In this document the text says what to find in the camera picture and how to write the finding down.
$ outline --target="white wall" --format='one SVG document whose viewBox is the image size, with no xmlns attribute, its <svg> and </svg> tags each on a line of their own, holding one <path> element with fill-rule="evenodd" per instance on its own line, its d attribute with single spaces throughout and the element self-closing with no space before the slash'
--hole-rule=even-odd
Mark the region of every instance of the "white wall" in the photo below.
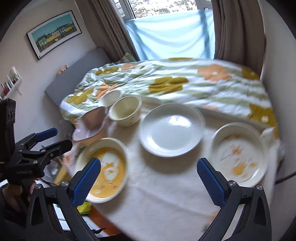
<svg viewBox="0 0 296 241">
<path fill-rule="evenodd" d="M 37 60 L 26 33 L 40 23 L 66 11 L 72 10 L 82 30 L 70 40 L 62 43 L 40 60 Z M 56 127 L 59 135 L 44 145 L 61 140 L 66 135 L 59 109 L 45 96 L 45 88 L 54 80 L 58 68 L 70 66 L 96 46 L 87 31 L 74 0 L 40 0 L 25 8 L 14 20 L 0 43 L 0 81 L 6 80 L 11 66 L 15 66 L 23 82 L 16 101 L 15 139 L 20 140 L 33 132 Z"/>
<path fill-rule="evenodd" d="M 281 178 L 296 171 L 296 40 L 278 12 L 265 0 L 259 3 L 267 39 L 262 78 L 286 150 L 277 176 Z M 275 186 L 271 206 L 272 240 L 279 240 L 295 216 L 296 177 L 293 177 Z"/>
</svg>

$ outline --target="bed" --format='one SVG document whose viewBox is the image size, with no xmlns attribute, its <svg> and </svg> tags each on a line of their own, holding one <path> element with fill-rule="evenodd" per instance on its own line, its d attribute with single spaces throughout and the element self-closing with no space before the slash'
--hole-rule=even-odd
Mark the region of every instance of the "bed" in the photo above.
<svg viewBox="0 0 296 241">
<path fill-rule="evenodd" d="M 101 106 L 99 99 L 117 88 L 162 103 L 177 102 L 237 116 L 274 127 L 271 101 L 251 69 L 220 60 L 167 58 L 136 62 L 130 54 L 110 63 L 103 49 L 89 53 L 59 75 L 45 93 L 62 116 L 76 121 Z"/>
<path fill-rule="evenodd" d="M 45 93 L 59 107 L 65 96 L 73 93 L 75 87 L 89 70 L 110 63 L 105 51 L 97 48 L 61 73 L 46 89 Z"/>
</svg>

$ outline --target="wall shelf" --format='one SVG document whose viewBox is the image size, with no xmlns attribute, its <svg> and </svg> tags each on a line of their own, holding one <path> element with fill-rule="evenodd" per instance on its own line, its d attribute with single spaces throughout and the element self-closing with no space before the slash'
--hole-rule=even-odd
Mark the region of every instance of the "wall shelf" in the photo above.
<svg viewBox="0 0 296 241">
<path fill-rule="evenodd" d="M 19 87 L 19 85 L 21 84 L 21 82 L 22 82 L 22 78 L 20 78 L 20 79 L 19 79 L 19 80 L 13 85 L 13 87 L 11 88 L 10 91 L 8 91 L 7 95 L 3 98 L 3 100 L 5 100 L 5 99 L 11 97 L 12 94 L 13 94 L 16 90 L 18 90 L 18 87 Z"/>
</svg>

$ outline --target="tablecloth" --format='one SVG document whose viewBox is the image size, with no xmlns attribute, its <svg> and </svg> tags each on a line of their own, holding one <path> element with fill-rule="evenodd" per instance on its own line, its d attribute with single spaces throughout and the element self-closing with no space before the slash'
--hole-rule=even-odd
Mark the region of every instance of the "tablecloth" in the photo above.
<svg viewBox="0 0 296 241">
<path fill-rule="evenodd" d="M 153 109 L 143 104 L 141 119 Z M 121 140 L 129 150 L 129 179 L 114 199 L 94 207 L 134 240 L 198 240 L 215 218 L 219 207 L 212 203 L 196 171 L 197 160 L 209 156 L 209 142 L 217 129 L 229 121 L 205 116 L 206 131 L 198 146 L 177 158 L 161 158 L 147 152 L 138 138 L 138 123 L 120 127 L 111 123 L 109 136 Z M 269 165 L 261 181 L 269 206 L 276 176 L 279 140 L 272 128 L 261 138 L 269 146 Z M 242 211 L 242 205 L 224 238 L 230 237 Z"/>
</svg>

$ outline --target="curtain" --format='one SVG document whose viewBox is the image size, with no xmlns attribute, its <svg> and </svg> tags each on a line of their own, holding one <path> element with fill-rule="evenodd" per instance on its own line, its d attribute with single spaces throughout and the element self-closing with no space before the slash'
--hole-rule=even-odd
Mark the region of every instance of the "curtain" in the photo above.
<svg viewBox="0 0 296 241">
<path fill-rule="evenodd" d="M 250 67 L 261 74 L 265 52 L 263 20 L 257 0 L 212 0 L 214 58 Z"/>
<path fill-rule="evenodd" d="M 214 58 L 212 10 L 191 10 L 125 21 L 140 60 Z"/>
<path fill-rule="evenodd" d="M 113 62 L 130 53 L 139 60 L 124 22 L 112 0 L 76 0 L 79 11 L 97 47 Z"/>
</svg>

